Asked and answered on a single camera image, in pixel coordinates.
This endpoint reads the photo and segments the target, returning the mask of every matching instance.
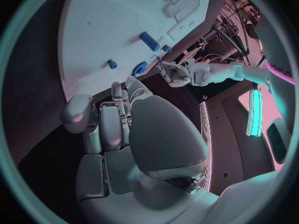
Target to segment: robotic arm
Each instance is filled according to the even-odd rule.
[[[160,61],[156,67],[165,81],[171,87],[182,87],[187,84],[193,86],[206,86],[209,83],[220,83],[231,78],[236,81],[249,80],[258,84],[269,86],[268,69],[248,66],[241,62],[230,64],[195,63],[194,58],[186,60],[185,66]]]

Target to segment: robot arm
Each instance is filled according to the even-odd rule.
[[[255,66],[247,66],[241,62],[230,64],[195,63],[193,58],[185,62],[185,67],[175,63],[159,62],[156,67],[171,87],[181,87],[186,84],[193,86],[206,86],[209,83],[220,83],[231,78],[236,81],[249,80],[258,84],[269,86],[268,70]]]

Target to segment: blue object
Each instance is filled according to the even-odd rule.
[[[142,33],[139,38],[152,50],[158,51],[160,48],[159,43],[156,42],[146,31]]]
[[[117,68],[117,63],[113,60],[109,60],[108,61],[109,67],[113,70],[115,68]]]
[[[142,74],[147,69],[147,62],[142,61],[133,69],[132,76],[136,77],[137,74]]]
[[[164,52],[171,52],[171,48],[170,48],[169,46],[167,46],[167,45],[165,45],[165,46],[162,48],[162,50],[163,50]]]

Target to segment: pink led light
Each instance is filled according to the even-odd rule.
[[[296,85],[296,82],[291,77],[287,77],[284,74],[280,73],[279,71],[275,70],[273,67],[271,67],[269,62],[267,62],[267,67],[268,67],[269,71],[271,71],[274,75],[278,76],[279,78],[282,78],[283,80],[285,80],[293,85]]]

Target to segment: machinery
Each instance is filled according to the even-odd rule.
[[[256,0],[257,6],[265,9],[265,16],[251,5],[243,6],[247,15],[238,16],[240,25],[221,15],[221,21],[217,19],[206,36],[197,37],[195,43],[184,46],[186,52],[177,52],[180,56],[171,59],[176,46],[194,31],[193,26],[205,21],[209,0],[156,0],[152,9],[148,4],[153,0],[130,1],[66,0],[60,21],[58,65],[67,100],[60,119],[70,133],[83,136],[85,156],[77,171],[76,198],[86,219],[90,223],[116,224],[262,220],[259,217],[265,214],[265,208],[273,209],[281,201],[278,194],[282,187],[289,188],[286,183],[291,183],[291,174],[297,171],[298,124],[294,113],[299,76],[295,49],[289,42],[295,39],[289,36],[292,29],[280,23],[267,3]],[[231,5],[238,13],[239,4],[232,1]],[[143,10],[148,16],[142,16]],[[251,25],[244,24],[245,16],[254,32]],[[285,33],[277,32],[277,24],[285,28]],[[258,62],[250,56],[254,54],[248,46],[252,40],[246,35],[247,49],[242,45],[239,27],[246,27],[247,34],[263,45],[263,53],[258,50]],[[201,52],[212,49],[210,40],[219,45],[222,39],[230,42],[228,50],[205,60],[207,56]],[[252,82],[252,114],[247,126],[251,138],[261,135],[263,106],[257,84],[265,85],[282,115],[267,132],[271,143],[284,147],[274,150],[277,161],[286,163],[284,169],[235,183],[220,196],[211,193],[213,160],[205,134],[182,111],[138,80],[154,66],[173,89],[203,87],[228,78]],[[95,95],[109,87],[111,101],[97,108]],[[208,117],[206,109],[201,112]],[[36,221],[64,223],[26,186],[10,155],[5,155],[9,151],[2,136],[0,167],[16,197]]]

